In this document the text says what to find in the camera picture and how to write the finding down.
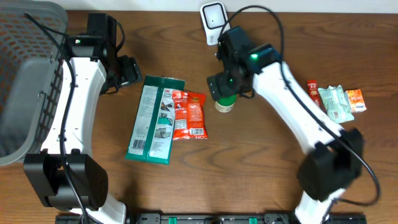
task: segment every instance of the gray plastic basket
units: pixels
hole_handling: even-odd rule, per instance
[[[24,12],[60,32],[68,22],[52,2],[0,0],[0,166],[40,152],[62,86],[57,48]],[[62,35],[51,34],[62,43]]]

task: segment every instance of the white snack package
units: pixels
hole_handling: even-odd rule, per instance
[[[318,88],[326,113],[336,123],[343,123],[354,120],[351,114],[351,107],[344,96],[343,87],[329,86],[329,88]]]

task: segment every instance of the wooden table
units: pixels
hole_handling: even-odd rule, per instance
[[[199,12],[107,12],[121,22],[126,42],[119,55],[134,56],[143,73],[186,80],[186,89],[205,93],[207,140],[175,141],[170,165],[127,161],[142,83],[98,100],[93,154],[109,176],[109,192],[134,211],[164,213],[263,213],[293,210],[302,189],[296,179],[304,158],[278,114],[262,98],[238,99],[219,113],[206,77],[220,72],[216,47],[206,45]],[[88,12],[70,11],[68,32],[85,30]],[[334,212],[363,212],[368,223],[398,222],[398,15],[280,14],[285,26],[285,60],[298,82],[360,88],[368,110],[355,114],[366,140],[364,158],[382,185],[373,207],[347,204]],[[271,16],[246,13],[241,25],[258,44],[279,47]],[[363,176],[345,198],[370,200],[374,186]],[[0,223],[53,223],[58,211],[44,208],[21,164],[0,168]]]

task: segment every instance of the basket mesh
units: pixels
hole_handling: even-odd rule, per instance
[[[27,11],[40,24],[59,32],[66,30],[67,15],[52,2],[0,0],[0,9],[0,165],[3,165],[1,159],[21,149],[29,136],[33,141],[26,152],[40,151],[52,125],[62,86],[62,60],[57,48],[23,13]],[[50,33],[59,44],[62,42],[61,35]],[[26,83],[27,75],[40,78],[41,86],[35,83],[32,87],[33,84]],[[42,111],[33,114],[40,95],[45,95]],[[18,120],[10,116],[10,108],[14,106],[12,109],[16,114],[23,113],[24,106],[15,106],[20,99],[18,103],[26,103],[24,106],[32,115]],[[15,119],[13,123],[5,119],[7,116]],[[35,117],[39,118],[36,127],[26,125]]]

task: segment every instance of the green and white package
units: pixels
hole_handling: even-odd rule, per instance
[[[329,88],[318,88],[326,113],[336,123],[354,120],[351,107],[344,96],[343,87],[329,86]]]
[[[169,164],[174,133],[173,90],[185,81],[146,75],[125,159]]]

